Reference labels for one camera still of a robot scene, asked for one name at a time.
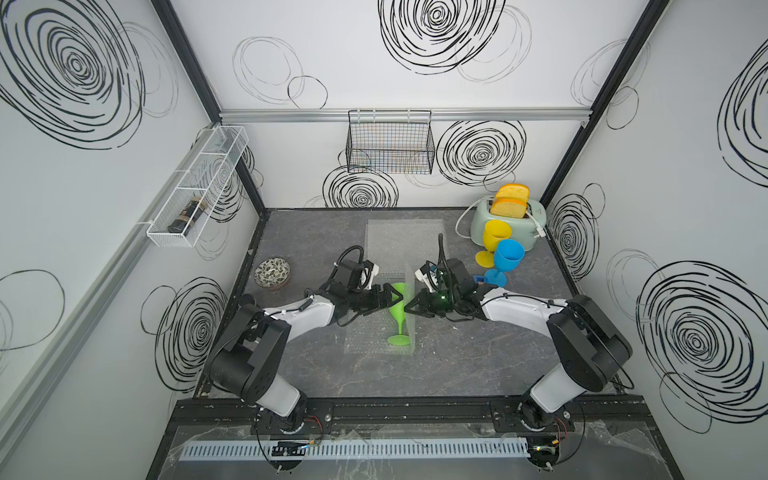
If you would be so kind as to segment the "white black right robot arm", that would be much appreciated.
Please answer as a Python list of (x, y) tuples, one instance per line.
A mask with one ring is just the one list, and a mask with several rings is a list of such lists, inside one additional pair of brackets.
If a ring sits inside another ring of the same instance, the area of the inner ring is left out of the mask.
[(632, 357), (629, 341), (588, 296), (545, 299), (515, 293), (477, 281), (455, 258), (427, 261), (414, 276), (424, 287), (404, 306), (409, 314), (507, 323), (552, 341), (559, 363), (524, 393), (517, 407), (517, 416), (531, 431), (550, 426), (555, 414), (583, 393), (601, 392)]

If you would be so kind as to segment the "green plastic wine glass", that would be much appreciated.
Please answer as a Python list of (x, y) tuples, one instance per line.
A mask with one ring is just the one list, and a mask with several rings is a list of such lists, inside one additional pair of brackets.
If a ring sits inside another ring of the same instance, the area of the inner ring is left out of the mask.
[(406, 325), (405, 305), (406, 304), (407, 304), (407, 301), (405, 299), (402, 299), (396, 305), (389, 308), (389, 312), (391, 316), (397, 323), (398, 332), (395, 335), (390, 336), (387, 339), (387, 342), (390, 345), (393, 345), (396, 347), (405, 347), (405, 346), (411, 345), (411, 338), (405, 333), (405, 325)]

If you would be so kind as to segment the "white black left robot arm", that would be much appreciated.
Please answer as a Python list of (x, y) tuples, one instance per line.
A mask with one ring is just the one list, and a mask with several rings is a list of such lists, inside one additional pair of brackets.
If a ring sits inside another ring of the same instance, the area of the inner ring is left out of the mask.
[(368, 289), (331, 282), (303, 300), (282, 307), (240, 307), (204, 364), (204, 375), (219, 389), (249, 406), (289, 418), (302, 409), (302, 392), (279, 374), (286, 346), (347, 314), (354, 319), (387, 310), (404, 300), (393, 285)]

